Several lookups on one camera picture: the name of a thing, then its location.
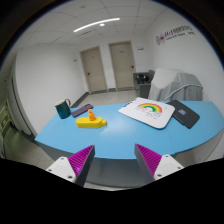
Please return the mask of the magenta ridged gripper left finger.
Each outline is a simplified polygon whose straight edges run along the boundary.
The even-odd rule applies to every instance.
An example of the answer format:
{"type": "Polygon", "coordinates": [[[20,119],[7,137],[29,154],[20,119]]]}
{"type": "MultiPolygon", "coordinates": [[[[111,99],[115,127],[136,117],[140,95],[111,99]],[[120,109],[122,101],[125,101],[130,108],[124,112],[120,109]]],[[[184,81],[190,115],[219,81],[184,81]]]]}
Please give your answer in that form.
{"type": "Polygon", "coordinates": [[[46,171],[83,187],[95,156],[95,146],[90,145],[69,157],[59,157],[46,171]]]}

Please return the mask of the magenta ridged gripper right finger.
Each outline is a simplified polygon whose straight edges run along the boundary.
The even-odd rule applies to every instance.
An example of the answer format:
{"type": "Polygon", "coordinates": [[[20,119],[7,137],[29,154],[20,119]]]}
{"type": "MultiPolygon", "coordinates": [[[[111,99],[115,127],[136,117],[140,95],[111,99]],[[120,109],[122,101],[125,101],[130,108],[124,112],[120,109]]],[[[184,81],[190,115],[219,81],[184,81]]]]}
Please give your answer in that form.
{"type": "Polygon", "coordinates": [[[160,155],[139,144],[135,145],[134,154],[147,184],[183,169],[171,155],[160,155]]]}

